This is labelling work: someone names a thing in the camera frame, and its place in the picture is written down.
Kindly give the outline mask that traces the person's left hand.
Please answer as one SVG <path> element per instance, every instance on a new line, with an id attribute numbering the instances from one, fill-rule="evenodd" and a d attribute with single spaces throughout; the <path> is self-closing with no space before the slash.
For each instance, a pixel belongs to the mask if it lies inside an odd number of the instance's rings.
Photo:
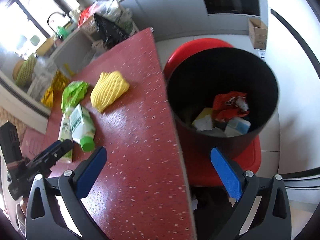
<path id="1" fill-rule="evenodd" d="M 16 205 L 16 216 L 18 221 L 18 228 L 25 231 L 25 219 L 27 214 L 28 197 L 22 197 L 20 202 Z"/>

